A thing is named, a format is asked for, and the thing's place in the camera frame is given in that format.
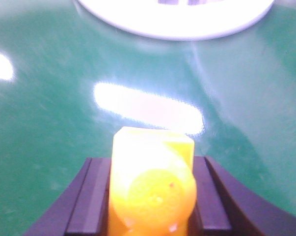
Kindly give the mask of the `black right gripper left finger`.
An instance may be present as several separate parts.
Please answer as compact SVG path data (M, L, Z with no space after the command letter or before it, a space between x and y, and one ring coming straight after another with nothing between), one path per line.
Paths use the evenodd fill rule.
M111 159L87 158L70 185L26 236L105 236Z

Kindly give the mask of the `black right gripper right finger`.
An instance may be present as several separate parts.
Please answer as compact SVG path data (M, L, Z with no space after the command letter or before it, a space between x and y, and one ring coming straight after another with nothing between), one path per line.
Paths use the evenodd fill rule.
M190 236L296 236L296 217L255 194L211 157L194 157Z

